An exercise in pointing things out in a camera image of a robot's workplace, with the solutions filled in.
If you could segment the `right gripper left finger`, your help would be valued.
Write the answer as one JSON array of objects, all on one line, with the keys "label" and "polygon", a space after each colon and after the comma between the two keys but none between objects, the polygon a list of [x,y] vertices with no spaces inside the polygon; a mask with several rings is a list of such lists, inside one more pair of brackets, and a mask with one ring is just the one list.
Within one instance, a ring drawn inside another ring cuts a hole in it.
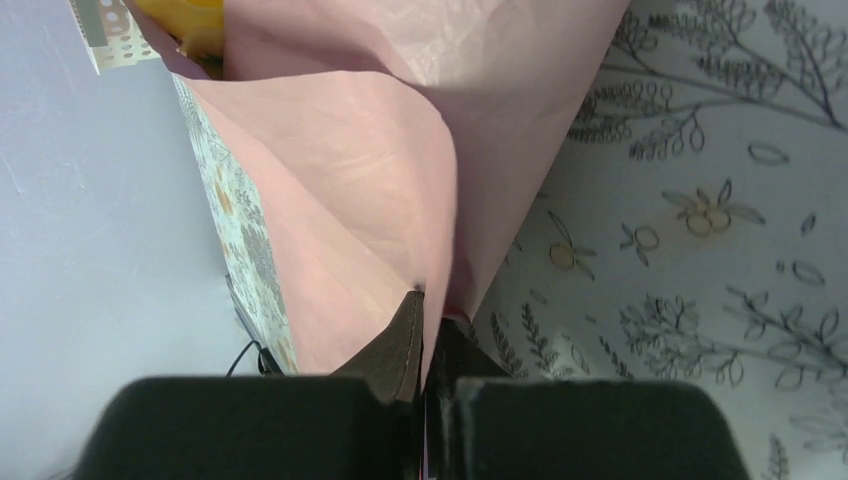
[{"label": "right gripper left finger", "polygon": [[326,376],[151,377],[96,425],[77,479],[417,479],[420,291]]}]

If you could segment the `yellow flower stem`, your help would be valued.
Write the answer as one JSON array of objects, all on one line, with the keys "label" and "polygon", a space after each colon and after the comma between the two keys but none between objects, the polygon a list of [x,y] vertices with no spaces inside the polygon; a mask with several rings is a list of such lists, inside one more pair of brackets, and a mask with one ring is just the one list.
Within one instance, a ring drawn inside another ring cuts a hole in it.
[{"label": "yellow flower stem", "polygon": [[179,52],[193,59],[223,57],[222,0],[139,0],[135,5],[179,43]]}]

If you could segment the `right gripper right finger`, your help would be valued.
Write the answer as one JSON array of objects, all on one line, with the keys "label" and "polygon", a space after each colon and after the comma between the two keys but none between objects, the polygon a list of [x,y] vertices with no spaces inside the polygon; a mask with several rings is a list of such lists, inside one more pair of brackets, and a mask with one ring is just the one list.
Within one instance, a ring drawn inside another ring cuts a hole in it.
[{"label": "right gripper right finger", "polygon": [[677,382],[509,375],[453,320],[425,389],[427,479],[744,479],[729,425]]}]

